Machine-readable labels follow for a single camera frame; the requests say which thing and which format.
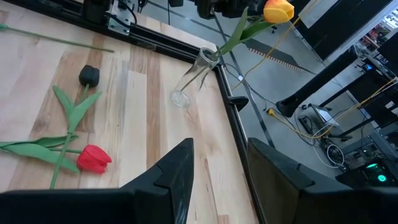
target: connector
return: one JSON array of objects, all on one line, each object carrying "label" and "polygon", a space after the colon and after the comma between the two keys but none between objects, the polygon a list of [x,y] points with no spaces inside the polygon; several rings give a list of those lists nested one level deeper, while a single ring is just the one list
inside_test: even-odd
[{"label": "connector", "polygon": [[274,111],[274,109],[269,108],[269,109],[267,110],[267,114],[268,114],[269,116],[275,116],[275,111]]}]

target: metal bracket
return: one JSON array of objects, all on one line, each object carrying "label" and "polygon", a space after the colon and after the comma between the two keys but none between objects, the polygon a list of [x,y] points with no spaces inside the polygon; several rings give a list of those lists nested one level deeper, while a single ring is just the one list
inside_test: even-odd
[{"label": "metal bracket", "polygon": [[[113,5],[111,9],[108,11],[108,13],[116,16],[120,21],[122,21],[125,25],[130,26],[130,18],[131,18],[131,12],[128,11],[123,7],[122,4],[119,4],[119,1],[122,1],[128,5],[130,9],[132,9],[132,1],[131,0],[114,0]],[[130,34],[130,29],[121,25],[117,21],[115,21],[112,18],[109,18],[108,22],[108,29],[118,32],[123,35],[129,35]]]},{"label": "metal bracket", "polygon": [[247,103],[249,103],[249,99],[245,96],[230,96],[228,97],[228,99],[229,103],[231,105],[235,105],[238,111],[241,111],[241,109],[243,109],[244,106],[246,106]]}]

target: black mount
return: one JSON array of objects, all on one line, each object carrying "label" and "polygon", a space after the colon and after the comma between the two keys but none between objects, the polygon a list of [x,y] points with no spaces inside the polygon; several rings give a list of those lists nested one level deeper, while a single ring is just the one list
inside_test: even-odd
[{"label": "black mount", "polygon": [[317,76],[312,78],[301,89],[297,90],[290,97],[278,101],[276,107],[279,112],[288,118],[291,118],[294,111],[306,100],[309,96],[318,91],[323,85],[328,83],[332,78],[335,78],[348,65],[351,65],[358,56],[356,55],[355,47],[352,46],[345,53],[340,55],[334,62],[322,70]]},{"label": "black mount", "polygon": [[229,99],[229,103],[231,105],[235,105],[236,109],[238,109],[238,111],[241,111],[241,109],[244,108],[244,106],[247,105],[247,103],[249,103],[249,98],[245,97],[245,96],[230,96],[228,97]]}]

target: wooden tabletop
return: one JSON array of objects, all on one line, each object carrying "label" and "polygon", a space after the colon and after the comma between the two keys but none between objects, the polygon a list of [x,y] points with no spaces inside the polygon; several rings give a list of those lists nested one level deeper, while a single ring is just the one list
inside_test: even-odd
[{"label": "wooden tabletop", "polygon": [[[138,24],[197,47],[215,45],[143,15]],[[51,86],[80,101],[78,74],[100,69],[103,94],[77,128],[71,149],[87,144],[113,159],[102,175],[61,170],[56,188],[116,188],[150,168],[185,138],[195,145],[195,179],[188,223],[257,223],[232,130],[214,75],[189,110],[169,99],[191,66],[155,52],[0,2],[0,23],[115,50],[107,53],[0,32],[0,141],[65,135],[67,122]],[[67,153],[73,161],[76,155]],[[0,152],[0,191],[47,189],[53,164]]]}]

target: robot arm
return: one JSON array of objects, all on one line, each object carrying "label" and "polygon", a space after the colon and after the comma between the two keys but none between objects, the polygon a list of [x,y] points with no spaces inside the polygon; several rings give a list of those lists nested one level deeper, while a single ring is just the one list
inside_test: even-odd
[{"label": "robot arm", "polygon": [[[204,19],[215,17],[214,12],[221,12],[224,17],[236,18],[242,15],[245,7],[249,7],[248,15],[262,15],[267,0],[195,0],[199,16]],[[181,0],[169,0],[170,6],[182,6]]]}]

